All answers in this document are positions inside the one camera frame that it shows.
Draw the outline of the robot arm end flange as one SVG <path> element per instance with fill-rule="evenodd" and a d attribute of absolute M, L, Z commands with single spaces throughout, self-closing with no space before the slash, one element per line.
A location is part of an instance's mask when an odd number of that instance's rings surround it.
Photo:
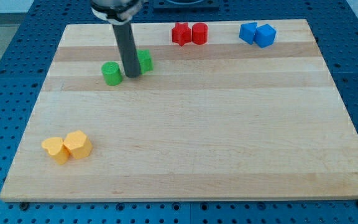
<path fill-rule="evenodd" d="M 93 14 L 113 25 L 123 25 L 143 8 L 143 0 L 90 0 Z"/>

